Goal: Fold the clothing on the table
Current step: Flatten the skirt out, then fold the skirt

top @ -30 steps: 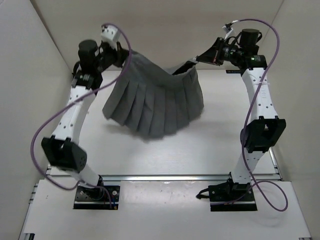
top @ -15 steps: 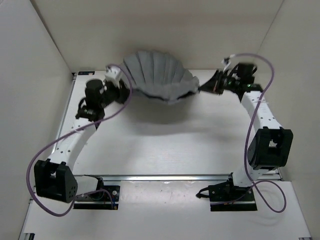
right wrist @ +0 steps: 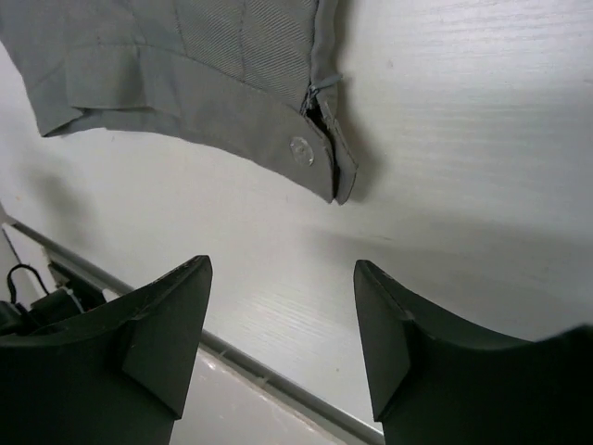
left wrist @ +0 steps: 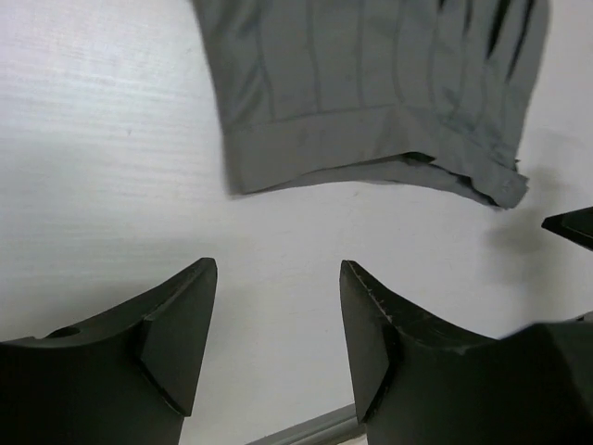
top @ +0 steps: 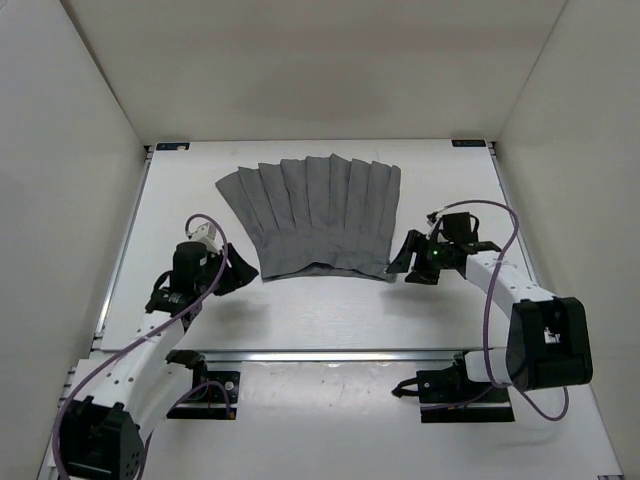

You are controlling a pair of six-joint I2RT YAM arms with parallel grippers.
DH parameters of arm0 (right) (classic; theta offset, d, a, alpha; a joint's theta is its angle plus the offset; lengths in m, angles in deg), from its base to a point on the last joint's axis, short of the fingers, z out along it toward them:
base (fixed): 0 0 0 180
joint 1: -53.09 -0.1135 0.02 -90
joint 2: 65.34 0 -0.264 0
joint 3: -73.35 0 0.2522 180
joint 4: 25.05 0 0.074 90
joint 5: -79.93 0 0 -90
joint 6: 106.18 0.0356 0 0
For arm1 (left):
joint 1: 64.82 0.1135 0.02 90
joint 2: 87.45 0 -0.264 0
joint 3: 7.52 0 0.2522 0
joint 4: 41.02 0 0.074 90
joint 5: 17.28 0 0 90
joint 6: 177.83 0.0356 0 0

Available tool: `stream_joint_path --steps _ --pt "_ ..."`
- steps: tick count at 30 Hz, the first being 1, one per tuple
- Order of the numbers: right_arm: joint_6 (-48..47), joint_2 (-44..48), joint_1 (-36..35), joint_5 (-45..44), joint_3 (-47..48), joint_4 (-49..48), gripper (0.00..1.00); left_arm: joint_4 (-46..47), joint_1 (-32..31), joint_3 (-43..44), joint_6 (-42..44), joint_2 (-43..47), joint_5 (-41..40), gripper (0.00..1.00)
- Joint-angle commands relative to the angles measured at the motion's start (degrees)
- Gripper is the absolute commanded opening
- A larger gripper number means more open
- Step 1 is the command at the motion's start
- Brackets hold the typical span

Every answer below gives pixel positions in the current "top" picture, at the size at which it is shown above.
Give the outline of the grey pleated skirt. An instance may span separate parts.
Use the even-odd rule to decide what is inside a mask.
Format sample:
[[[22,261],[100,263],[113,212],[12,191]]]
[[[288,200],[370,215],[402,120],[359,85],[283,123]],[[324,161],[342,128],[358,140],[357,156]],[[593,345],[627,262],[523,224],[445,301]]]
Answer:
[[[401,170],[336,154],[240,167],[216,188],[252,241],[265,281],[343,276],[392,283]]]

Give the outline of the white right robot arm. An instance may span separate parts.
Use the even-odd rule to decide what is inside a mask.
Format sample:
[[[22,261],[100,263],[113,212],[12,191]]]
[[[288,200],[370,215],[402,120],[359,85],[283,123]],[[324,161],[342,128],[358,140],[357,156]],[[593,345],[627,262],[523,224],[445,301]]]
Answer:
[[[479,219],[468,213],[432,217],[432,229],[408,232],[387,270],[406,282],[435,285],[443,270],[455,270],[486,295],[509,320],[506,345],[463,354],[448,376],[449,391],[471,400],[485,383],[520,391],[584,385],[593,364],[583,304],[536,285],[500,258],[500,248],[478,236]]]

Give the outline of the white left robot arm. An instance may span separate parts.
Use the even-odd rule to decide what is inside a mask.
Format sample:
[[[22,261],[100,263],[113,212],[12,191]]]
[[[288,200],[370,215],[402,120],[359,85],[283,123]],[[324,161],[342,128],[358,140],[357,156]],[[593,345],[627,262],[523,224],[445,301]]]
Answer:
[[[203,355],[178,343],[208,296],[232,293],[257,275],[231,244],[218,251],[203,241],[176,246],[131,343],[81,380],[63,404],[53,440],[60,478],[141,477],[156,426],[211,384]]]

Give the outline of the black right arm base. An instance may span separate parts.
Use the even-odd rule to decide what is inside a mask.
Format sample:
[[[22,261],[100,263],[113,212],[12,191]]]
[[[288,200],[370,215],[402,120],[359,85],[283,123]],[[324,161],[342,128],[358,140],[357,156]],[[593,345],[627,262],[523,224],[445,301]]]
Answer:
[[[472,381],[461,355],[442,369],[417,370],[391,391],[396,398],[417,398],[422,424],[512,423],[515,415],[506,389]]]

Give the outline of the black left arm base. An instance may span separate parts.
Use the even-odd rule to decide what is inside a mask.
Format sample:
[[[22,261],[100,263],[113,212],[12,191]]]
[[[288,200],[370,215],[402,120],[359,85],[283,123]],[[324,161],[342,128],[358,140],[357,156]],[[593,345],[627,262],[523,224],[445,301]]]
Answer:
[[[186,367],[192,374],[192,385],[186,398],[167,414],[168,419],[235,420],[241,373],[211,369],[203,354],[192,350],[172,350],[169,364]]]

